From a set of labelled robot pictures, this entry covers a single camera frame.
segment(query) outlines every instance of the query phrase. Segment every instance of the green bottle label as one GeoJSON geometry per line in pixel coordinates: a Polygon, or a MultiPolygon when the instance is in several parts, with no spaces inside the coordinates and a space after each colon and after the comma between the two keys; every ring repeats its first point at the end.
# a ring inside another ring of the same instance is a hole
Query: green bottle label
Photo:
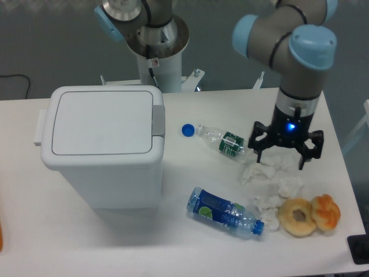
{"type": "Polygon", "coordinates": [[[236,136],[231,132],[226,132],[220,142],[219,151],[229,156],[235,157],[240,152],[241,147],[243,147],[243,143],[244,138],[236,136]]]}

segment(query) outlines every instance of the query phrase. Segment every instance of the bottle label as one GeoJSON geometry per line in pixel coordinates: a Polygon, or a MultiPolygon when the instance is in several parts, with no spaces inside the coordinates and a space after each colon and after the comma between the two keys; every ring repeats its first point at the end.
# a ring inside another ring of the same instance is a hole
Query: bottle label
{"type": "Polygon", "coordinates": [[[239,221],[237,218],[238,215],[231,214],[235,207],[241,212],[244,211],[244,207],[241,205],[234,204],[202,190],[193,212],[226,224],[228,227],[237,227],[239,221]]]}
{"type": "Polygon", "coordinates": [[[243,147],[244,138],[226,132],[219,145],[219,150],[229,156],[235,157],[243,147]]]}

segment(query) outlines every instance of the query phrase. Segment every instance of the plastic bottle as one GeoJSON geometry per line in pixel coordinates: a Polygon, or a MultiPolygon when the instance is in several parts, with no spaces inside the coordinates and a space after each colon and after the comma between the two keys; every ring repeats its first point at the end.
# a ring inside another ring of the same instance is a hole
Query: plastic bottle
{"type": "Polygon", "coordinates": [[[244,138],[215,127],[198,125],[195,133],[214,150],[236,157],[243,149],[244,138]]]}
{"type": "Polygon", "coordinates": [[[220,222],[238,235],[261,235],[263,232],[264,223],[256,220],[255,215],[244,206],[219,198],[199,187],[192,191],[187,210],[220,222]]]}
{"type": "Polygon", "coordinates": [[[195,134],[202,137],[212,149],[222,152],[236,162],[247,163],[250,160],[256,162],[256,154],[247,146],[244,146],[245,139],[240,136],[205,125],[198,125],[195,134]]]}

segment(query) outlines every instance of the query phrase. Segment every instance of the blue bottle cap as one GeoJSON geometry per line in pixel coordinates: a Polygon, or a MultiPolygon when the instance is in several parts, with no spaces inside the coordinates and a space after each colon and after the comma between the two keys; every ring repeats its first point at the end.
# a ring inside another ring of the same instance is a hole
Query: blue bottle cap
{"type": "Polygon", "coordinates": [[[186,137],[192,137],[195,133],[195,127],[192,124],[184,124],[182,126],[182,134],[186,137]]]}
{"type": "Polygon", "coordinates": [[[264,222],[261,220],[256,220],[255,226],[253,229],[253,234],[261,235],[263,233],[263,229],[264,229],[264,222]]]}

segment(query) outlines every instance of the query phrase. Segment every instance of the black object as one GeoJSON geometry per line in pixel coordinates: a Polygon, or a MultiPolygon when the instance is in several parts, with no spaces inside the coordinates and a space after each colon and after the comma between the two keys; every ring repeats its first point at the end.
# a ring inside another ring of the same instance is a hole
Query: black object
{"type": "Polygon", "coordinates": [[[347,238],[355,264],[369,264],[369,235],[350,235],[347,238]]]}
{"type": "Polygon", "coordinates": [[[248,147],[258,154],[257,162],[260,162],[263,150],[274,145],[285,148],[295,148],[301,154],[299,170],[302,170],[305,162],[309,162],[312,158],[319,159],[321,157],[324,135],[323,131],[318,130],[309,133],[308,129],[314,114],[301,117],[301,108],[296,108],[293,116],[287,115],[280,111],[276,106],[274,108],[272,123],[265,126],[256,121],[254,129],[248,140],[248,147]],[[315,145],[310,149],[305,141],[308,139],[315,145]]]}

